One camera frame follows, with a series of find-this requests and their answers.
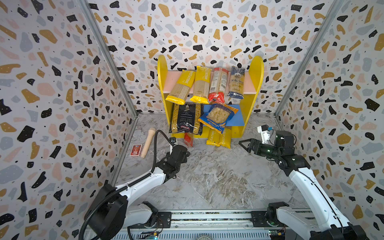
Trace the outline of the red clear spaghetti pack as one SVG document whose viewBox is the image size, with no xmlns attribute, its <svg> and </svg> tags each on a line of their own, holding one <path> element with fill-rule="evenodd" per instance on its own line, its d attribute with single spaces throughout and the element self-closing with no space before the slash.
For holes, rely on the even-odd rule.
<svg viewBox="0 0 384 240">
<path fill-rule="evenodd" d="M 225 103 L 228 74 L 229 71 L 227 69 L 214 68 L 209 92 L 209 102 Z"/>
</svg>

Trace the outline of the dark penne pasta bag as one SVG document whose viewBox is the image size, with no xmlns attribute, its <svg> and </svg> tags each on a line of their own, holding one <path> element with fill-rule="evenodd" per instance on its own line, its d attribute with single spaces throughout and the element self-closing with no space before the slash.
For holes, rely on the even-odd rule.
<svg viewBox="0 0 384 240">
<path fill-rule="evenodd" d="M 173 104 L 169 133 L 190 133 L 200 136 L 203 133 L 203 124 L 199 121 L 204 106 L 189 103 L 184 105 Z"/>
</svg>

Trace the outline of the red long spaghetti pack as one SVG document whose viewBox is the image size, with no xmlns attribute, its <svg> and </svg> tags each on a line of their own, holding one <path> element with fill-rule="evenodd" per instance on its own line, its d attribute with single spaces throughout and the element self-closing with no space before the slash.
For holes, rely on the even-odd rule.
<svg viewBox="0 0 384 240">
<path fill-rule="evenodd" d="M 188 148 L 193 147 L 194 136 L 191 133 L 185 133 L 184 135 L 184 143 Z"/>
</svg>

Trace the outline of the yellow Pastatime spaghetti pack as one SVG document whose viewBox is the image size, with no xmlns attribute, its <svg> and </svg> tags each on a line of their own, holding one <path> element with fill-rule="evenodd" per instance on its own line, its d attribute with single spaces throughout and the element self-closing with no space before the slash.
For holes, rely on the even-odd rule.
<svg viewBox="0 0 384 240">
<path fill-rule="evenodd" d="M 184 105 L 194 84 L 195 76 L 196 72 L 194 71 L 183 71 L 170 94 L 166 97 L 166 101 L 177 105 Z"/>
</svg>

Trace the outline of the blue orange orecchiette bag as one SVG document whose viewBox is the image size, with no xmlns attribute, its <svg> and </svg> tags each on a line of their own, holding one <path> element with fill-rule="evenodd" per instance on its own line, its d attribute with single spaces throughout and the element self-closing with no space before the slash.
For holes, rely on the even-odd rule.
<svg viewBox="0 0 384 240">
<path fill-rule="evenodd" d="M 209 111 L 204 113 L 198 121 L 212 130 L 222 134 L 225 130 L 227 122 L 231 120 L 238 109 L 220 103 L 210 105 Z"/>
</svg>

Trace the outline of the blue yellow spaghetti pack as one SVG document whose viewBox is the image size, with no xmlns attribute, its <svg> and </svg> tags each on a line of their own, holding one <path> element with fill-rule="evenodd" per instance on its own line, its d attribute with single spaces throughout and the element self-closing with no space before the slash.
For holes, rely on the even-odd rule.
<svg viewBox="0 0 384 240">
<path fill-rule="evenodd" d="M 242 100 L 244 98 L 245 69 L 231 68 L 228 96 Z"/>
</svg>

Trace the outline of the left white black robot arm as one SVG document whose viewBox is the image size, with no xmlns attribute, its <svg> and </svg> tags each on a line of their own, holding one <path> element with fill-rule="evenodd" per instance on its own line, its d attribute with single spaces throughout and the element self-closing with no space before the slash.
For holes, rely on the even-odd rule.
<svg viewBox="0 0 384 240">
<path fill-rule="evenodd" d="M 96 234 L 94 240 L 111 240 L 122 228 L 147 223 L 153 226 L 158 210 L 147 202 L 131 207 L 132 203 L 174 178 L 189 156 L 186 147 L 175 145 L 148 173 L 117 187 L 104 185 L 85 214 L 78 239 L 85 238 L 87 227 Z"/>
</svg>

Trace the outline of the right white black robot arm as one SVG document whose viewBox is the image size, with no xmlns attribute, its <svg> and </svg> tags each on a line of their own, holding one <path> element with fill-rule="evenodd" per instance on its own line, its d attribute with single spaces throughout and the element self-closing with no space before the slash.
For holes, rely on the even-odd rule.
<svg viewBox="0 0 384 240">
<path fill-rule="evenodd" d="M 269 144 L 269 130 L 260 131 L 261 140 L 239 141 L 248 153 L 264 157 L 278 165 L 296 185 L 310 207 L 316 223 L 311 224 L 297 214 L 287 203 L 270 203 L 266 222 L 272 227 L 285 225 L 304 240 L 364 240 L 367 235 L 360 225 L 353 225 L 327 196 L 316 179 L 310 164 L 295 152 L 296 136 L 287 131 L 276 131 L 275 140 Z"/>
</svg>

